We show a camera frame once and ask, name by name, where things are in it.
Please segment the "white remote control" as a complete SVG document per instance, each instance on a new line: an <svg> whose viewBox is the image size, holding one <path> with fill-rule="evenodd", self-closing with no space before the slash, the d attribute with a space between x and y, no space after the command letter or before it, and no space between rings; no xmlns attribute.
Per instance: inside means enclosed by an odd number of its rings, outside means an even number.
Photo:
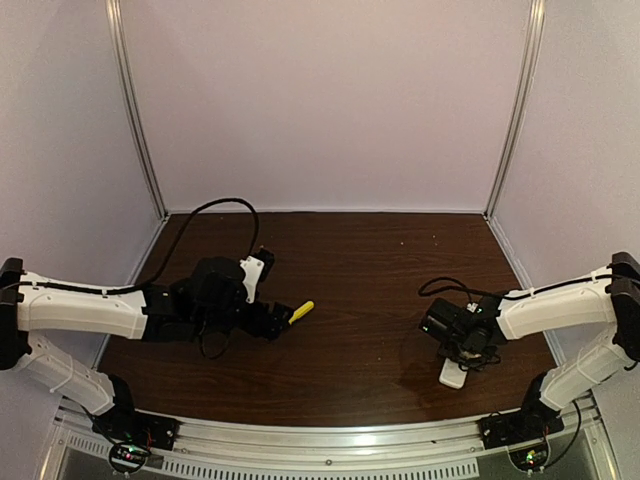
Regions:
<svg viewBox="0 0 640 480"><path fill-rule="evenodd" d="M457 362L446 359L439 375L439 382L451 389L461 389L467 378L468 372L460 367Z"/></svg>

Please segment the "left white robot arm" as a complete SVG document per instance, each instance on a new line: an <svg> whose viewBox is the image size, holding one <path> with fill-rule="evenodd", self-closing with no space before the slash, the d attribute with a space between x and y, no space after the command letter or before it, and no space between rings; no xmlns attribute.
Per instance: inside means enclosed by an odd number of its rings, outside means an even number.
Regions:
<svg viewBox="0 0 640 480"><path fill-rule="evenodd" d="M200 260L193 273L169 286L154 282L101 287L55 281L23 268L1 267L1 368L26 369L84 407L90 415L131 417L125 381L95 372L38 336L40 330L101 333L142 342L201 341L239 329L274 340L300 311L260 301L258 287L273 264L267 251L234 261Z"/></svg>

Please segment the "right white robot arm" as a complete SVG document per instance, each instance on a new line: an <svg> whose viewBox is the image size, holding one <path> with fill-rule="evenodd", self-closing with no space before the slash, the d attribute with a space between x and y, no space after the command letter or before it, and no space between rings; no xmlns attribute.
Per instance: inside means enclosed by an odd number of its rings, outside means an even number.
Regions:
<svg viewBox="0 0 640 480"><path fill-rule="evenodd" d="M432 298L420 329L439 344L441 383L463 386L469 371L499 361L498 349L543 331L583 324L605 330L564 364L536 377L517 413L523 424L551 422L578 396L639 363L639 263L628 252L583 277L506 293L475 291L449 277L418 291Z"/></svg>

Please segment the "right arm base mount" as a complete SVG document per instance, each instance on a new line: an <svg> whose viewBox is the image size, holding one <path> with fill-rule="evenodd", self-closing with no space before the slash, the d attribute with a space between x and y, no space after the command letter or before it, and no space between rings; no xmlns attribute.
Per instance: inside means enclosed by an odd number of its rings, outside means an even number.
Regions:
<svg viewBox="0 0 640 480"><path fill-rule="evenodd" d="M494 412L478 421L481 440L486 450L505 448L511 465L532 475L542 472L551 459L549 436L564 430L561 418L525 413Z"/></svg>

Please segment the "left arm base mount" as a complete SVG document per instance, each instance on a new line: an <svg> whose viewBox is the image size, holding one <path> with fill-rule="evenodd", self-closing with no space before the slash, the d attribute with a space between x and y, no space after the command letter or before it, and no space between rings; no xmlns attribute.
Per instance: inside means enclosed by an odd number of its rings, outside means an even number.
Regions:
<svg viewBox="0 0 640 480"><path fill-rule="evenodd" d="M139 472L157 451L172 451L180 422L172 417L117 409L97 416L86 411L92 430L111 447L107 461L117 474Z"/></svg>

